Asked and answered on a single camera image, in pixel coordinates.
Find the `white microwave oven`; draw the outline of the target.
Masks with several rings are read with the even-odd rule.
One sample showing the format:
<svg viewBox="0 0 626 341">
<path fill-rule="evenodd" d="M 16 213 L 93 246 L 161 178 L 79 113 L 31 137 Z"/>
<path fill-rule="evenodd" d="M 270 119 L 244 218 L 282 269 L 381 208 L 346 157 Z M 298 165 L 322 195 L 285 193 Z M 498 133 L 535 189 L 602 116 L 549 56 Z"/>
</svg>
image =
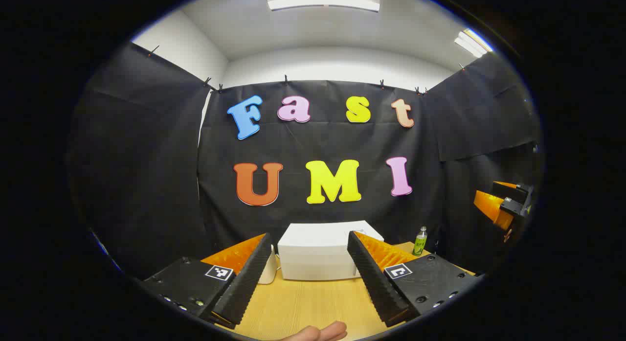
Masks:
<svg viewBox="0 0 626 341">
<path fill-rule="evenodd" d="M 302 281 L 359 278 L 347 251 L 351 231 L 384 241 L 366 221 L 291 223 L 277 245 L 283 278 Z"/>
</svg>

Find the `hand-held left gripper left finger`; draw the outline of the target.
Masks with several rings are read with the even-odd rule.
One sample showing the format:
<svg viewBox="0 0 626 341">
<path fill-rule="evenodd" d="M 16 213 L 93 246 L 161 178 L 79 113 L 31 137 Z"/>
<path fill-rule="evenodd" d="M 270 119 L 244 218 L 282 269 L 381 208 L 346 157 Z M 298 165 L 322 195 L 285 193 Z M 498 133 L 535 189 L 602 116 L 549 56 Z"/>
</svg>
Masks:
<svg viewBox="0 0 626 341">
<path fill-rule="evenodd" d="M 139 284 L 204 321 L 239 325 L 272 254 L 268 232 L 204 259 L 182 257 Z"/>
</svg>

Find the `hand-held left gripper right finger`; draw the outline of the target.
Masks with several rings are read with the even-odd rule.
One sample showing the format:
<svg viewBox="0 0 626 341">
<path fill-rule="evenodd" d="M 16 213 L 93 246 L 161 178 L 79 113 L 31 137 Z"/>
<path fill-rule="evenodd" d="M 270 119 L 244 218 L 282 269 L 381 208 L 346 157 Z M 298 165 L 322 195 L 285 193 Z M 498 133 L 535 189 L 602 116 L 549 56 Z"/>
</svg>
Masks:
<svg viewBox="0 0 626 341">
<path fill-rule="evenodd" d="M 482 280 L 436 254 L 417 257 L 358 231 L 349 232 L 347 251 L 387 327 L 450 304 Z"/>
</svg>

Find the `small white appliance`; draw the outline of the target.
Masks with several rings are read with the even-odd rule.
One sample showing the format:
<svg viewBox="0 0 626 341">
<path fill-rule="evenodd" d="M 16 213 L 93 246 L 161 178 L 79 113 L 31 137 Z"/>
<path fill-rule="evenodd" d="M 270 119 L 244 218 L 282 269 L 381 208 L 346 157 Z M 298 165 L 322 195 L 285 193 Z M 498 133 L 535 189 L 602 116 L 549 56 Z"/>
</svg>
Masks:
<svg viewBox="0 0 626 341">
<path fill-rule="evenodd" d="M 260 275 L 258 284 L 259 285 L 268 285 L 271 284 L 276 276 L 276 272 L 280 268 L 279 258 L 275 254 L 274 245 L 270 245 L 270 254 L 268 260 L 266 261 L 265 267 Z"/>
</svg>

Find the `black backdrop cloth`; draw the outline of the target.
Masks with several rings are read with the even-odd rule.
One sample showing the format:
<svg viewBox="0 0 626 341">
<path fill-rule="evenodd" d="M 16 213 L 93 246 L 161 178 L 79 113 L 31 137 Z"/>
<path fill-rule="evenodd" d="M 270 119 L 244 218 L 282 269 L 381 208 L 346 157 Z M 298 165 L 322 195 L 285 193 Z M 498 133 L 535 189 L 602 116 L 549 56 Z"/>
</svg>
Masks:
<svg viewBox="0 0 626 341">
<path fill-rule="evenodd" d="M 493 182 L 539 187 L 538 122 L 495 55 L 425 96 L 369 83 L 211 92 L 133 43 L 87 82 L 68 138 L 78 211 L 121 269 L 147 278 L 291 223 L 367 221 L 490 271 L 517 232 L 474 206 Z"/>
</svg>

